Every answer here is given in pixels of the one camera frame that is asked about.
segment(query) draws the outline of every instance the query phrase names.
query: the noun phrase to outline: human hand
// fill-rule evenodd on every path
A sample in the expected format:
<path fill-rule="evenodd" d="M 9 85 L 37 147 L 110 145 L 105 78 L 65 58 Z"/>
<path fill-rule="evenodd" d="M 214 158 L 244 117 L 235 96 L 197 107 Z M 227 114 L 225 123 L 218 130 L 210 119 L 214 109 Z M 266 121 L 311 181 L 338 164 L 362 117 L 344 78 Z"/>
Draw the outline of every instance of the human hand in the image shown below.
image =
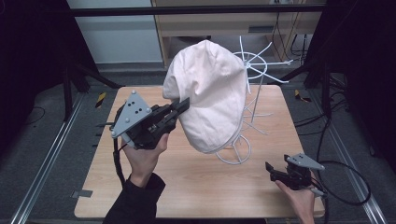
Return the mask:
<path fill-rule="evenodd" d="M 152 150 L 136 150 L 128 145 L 123 148 L 132 167 L 130 181 L 133 184 L 140 188 L 144 188 L 147 185 L 149 178 L 157 165 L 160 154 L 167 149 L 168 138 L 169 133 L 165 133 L 161 137 L 157 146 Z M 121 145 L 125 145 L 123 139 L 121 140 Z"/>
<path fill-rule="evenodd" d="M 294 213 L 302 224 L 312 224 L 314 222 L 315 194 L 310 189 L 293 190 L 279 180 L 277 186 L 286 194 Z"/>

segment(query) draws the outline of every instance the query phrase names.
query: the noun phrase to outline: white wall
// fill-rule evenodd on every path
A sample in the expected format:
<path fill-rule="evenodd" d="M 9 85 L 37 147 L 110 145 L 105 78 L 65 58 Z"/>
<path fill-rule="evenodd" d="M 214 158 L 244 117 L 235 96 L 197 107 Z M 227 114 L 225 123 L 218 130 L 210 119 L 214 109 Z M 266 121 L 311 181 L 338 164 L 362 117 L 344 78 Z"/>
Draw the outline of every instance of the white wall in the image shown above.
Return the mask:
<path fill-rule="evenodd" d="M 67 0 L 71 8 L 151 7 L 149 0 Z M 153 16 L 76 17 L 98 65 L 162 63 Z"/>

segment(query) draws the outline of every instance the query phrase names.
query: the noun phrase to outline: gray floor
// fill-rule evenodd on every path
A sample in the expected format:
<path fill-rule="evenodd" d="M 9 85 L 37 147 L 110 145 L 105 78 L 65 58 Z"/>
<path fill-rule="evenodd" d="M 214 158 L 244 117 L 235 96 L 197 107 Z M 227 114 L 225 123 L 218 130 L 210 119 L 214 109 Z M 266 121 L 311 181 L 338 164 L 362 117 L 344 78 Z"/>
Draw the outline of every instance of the gray floor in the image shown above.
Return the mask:
<path fill-rule="evenodd" d="M 170 58 L 186 46 L 196 43 L 201 37 L 182 37 L 172 41 Z M 246 51 L 258 53 L 268 44 L 265 38 L 247 36 L 244 38 Z M 237 36 L 227 38 L 212 36 L 211 41 L 221 44 L 232 52 L 239 50 Z M 268 62 L 274 60 L 272 52 L 265 52 Z M 291 65 L 274 67 L 269 74 L 282 77 L 298 67 L 300 62 Z M 125 72 L 103 74 L 109 79 L 124 85 L 162 85 L 166 71 L 156 72 Z M 290 84 L 282 85 L 291 116 L 295 122 L 312 118 L 321 113 L 318 106 L 320 87 L 306 90 L 302 85 L 305 74 L 294 78 Z M 29 222 L 32 223 L 100 223 L 100 219 L 83 220 L 74 216 L 77 199 L 70 197 L 74 190 L 81 190 L 86 174 L 90 168 L 96 146 L 103 128 L 97 124 L 106 122 L 109 110 L 117 90 L 88 78 L 91 89 L 88 93 L 77 93 L 73 90 L 74 100 L 81 99 L 80 110 L 64 139 L 55 163 L 50 167 L 42 189 L 34 198 L 34 206 L 28 211 Z M 295 98 L 294 91 L 299 90 L 302 97 L 310 98 L 311 103 Z M 106 98 L 100 108 L 95 108 L 100 93 L 106 92 Z M 344 100 L 342 94 L 333 97 L 333 104 Z M 35 109 L 22 128 L 20 136 L 13 143 L 12 153 L 1 161 L 0 170 L 0 223 L 8 223 L 19 208 L 23 198 L 35 180 L 35 175 L 46 159 L 52 143 L 62 129 L 64 118 L 64 96 L 62 85 L 41 92 L 35 99 Z M 320 133 L 324 127 L 324 119 L 298 127 L 297 132 L 304 152 L 315 158 L 320 142 Z M 340 104 L 332 112 L 331 127 L 326 131 L 320 148 L 320 160 L 352 161 L 367 179 L 373 193 L 372 200 L 364 206 L 348 205 L 329 196 L 330 223 L 396 223 L 396 181 L 395 174 L 387 162 L 381 157 L 373 157 L 361 128 L 357 125 L 356 116 L 349 112 L 348 104 Z M 326 186 L 347 201 L 358 202 L 359 180 L 351 179 L 348 170 L 336 165 L 326 164 L 326 172 L 322 174 Z M 380 214 L 385 220 L 371 220 L 376 215 L 368 215 L 378 205 Z M 174 220 L 162 220 L 162 223 L 179 223 Z M 296 223 L 295 219 L 267 219 L 267 223 Z M 215 223 L 205 220 L 201 223 Z M 262 220 L 218 220 L 216 223 L 262 223 Z"/>

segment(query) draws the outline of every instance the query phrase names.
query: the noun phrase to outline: black sleeve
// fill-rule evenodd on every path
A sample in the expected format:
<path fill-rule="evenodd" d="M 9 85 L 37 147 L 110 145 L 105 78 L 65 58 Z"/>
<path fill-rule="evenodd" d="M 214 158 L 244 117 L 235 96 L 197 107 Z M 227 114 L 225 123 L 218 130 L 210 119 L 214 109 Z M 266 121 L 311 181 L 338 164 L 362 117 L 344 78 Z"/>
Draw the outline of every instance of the black sleeve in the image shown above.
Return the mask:
<path fill-rule="evenodd" d="M 156 174 L 151 175 L 145 189 L 139 188 L 128 179 L 103 223 L 154 223 L 157 202 L 164 188 L 165 183 Z"/>

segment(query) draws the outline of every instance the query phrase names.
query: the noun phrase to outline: white cloth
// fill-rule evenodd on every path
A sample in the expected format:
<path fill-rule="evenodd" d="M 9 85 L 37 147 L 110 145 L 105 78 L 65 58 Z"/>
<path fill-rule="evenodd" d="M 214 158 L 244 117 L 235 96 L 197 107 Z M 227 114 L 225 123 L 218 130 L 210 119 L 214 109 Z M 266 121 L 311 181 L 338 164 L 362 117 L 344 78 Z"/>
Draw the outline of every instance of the white cloth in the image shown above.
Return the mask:
<path fill-rule="evenodd" d="M 196 150 L 215 153 L 239 136 L 246 72 L 240 58 L 208 40 L 175 56 L 163 83 L 163 98 L 181 102 L 190 97 L 190 108 L 179 120 Z"/>

